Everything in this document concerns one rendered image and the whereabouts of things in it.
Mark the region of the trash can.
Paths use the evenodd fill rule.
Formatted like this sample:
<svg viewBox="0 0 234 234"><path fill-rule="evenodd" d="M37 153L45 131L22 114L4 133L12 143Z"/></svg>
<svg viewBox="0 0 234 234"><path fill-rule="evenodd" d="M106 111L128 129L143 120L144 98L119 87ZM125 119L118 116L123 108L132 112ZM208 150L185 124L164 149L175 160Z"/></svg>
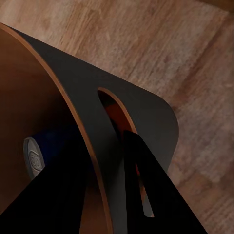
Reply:
<svg viewBox="0 0 234 234"><path fill-rule="evenodd" d="M167 174L179 139L161 97L0 22L0 215L32 181L25 138L77 123L88 173L79 234L128 234L124 153L103 108L114 98ZM144 215L153 211L138 175Z"/></svg>

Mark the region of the can of soda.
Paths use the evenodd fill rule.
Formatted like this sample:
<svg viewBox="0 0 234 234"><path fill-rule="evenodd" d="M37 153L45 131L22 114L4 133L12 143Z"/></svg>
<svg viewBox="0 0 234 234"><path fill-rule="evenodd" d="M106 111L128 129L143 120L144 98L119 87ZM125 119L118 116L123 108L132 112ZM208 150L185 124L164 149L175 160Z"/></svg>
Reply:
<svg viewBox="0 0 234 234"><path fill-rule="evenodd" d="M112 126L121 145L120 133L114 124ZM31 180L43 170L72 137L79 133L78 125L74 123L43 130L25 138L23 153ZM94 167L90 160L89 172L92 170L94 170Z"/></svg>
<svg viewBox="0 0 234 234"><path fill-rule="evenodd" d="M128 131L133 132L131 125L125 113L123 112L123 109L120 107L118 102L113 97L108 98L104 102L103 108L106 111L106 114L110 119L110 122L113 123L117 127L120 133L120 136L122 139L122 151L123 151L123 131L128 130ZM137 164L136 164L136 172L137 172L137 175L140 176Z"/></svg>

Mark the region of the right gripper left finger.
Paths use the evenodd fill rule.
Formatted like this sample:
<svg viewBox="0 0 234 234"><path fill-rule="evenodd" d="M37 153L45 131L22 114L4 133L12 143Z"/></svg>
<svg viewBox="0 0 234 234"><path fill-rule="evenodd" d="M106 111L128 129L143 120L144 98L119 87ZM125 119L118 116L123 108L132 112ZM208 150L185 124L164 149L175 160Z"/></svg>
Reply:
<svg viewBox="0 0 234 234"><path fill-rule="evenodd" d="M76 134L0 215L0 234L79 234L90 160Z"/></svg>

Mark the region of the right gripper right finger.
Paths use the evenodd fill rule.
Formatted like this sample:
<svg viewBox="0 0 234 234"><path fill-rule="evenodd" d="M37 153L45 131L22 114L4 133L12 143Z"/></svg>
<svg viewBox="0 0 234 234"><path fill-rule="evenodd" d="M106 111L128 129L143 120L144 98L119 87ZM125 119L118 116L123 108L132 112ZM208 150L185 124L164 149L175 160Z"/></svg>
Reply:
<svg viewBox="0 0 234 234"><path fill-rule="evenodd" d="M143 139L123 131L128 234L207 234ZM144 215L136 164L152 217Z"/></svg>

